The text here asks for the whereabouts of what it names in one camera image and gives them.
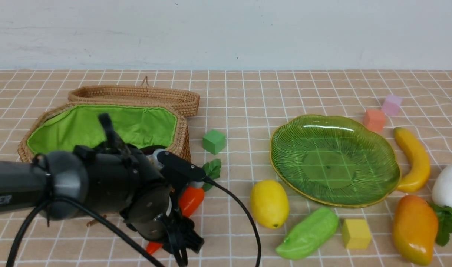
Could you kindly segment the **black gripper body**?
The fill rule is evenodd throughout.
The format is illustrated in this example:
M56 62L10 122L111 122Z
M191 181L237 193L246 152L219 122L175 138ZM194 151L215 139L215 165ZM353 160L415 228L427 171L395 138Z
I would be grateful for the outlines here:
M128 228L148 241L148 254L160 248L174 256L184 256L186 250L200 252L204 239L190 217L183 215L181 196L173 186L165 181L132 182L121 189L126 202L121 216Z

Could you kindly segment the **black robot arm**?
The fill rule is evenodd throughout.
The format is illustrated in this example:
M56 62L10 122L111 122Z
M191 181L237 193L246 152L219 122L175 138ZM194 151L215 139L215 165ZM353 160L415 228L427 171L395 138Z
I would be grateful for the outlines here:
M0 214L65 196L100 215L119 214L130 230L168 253L199 253L204 239L183 215L179 198L203 171L161 146L129 148L127 158L79 146L31 163L0 161Z

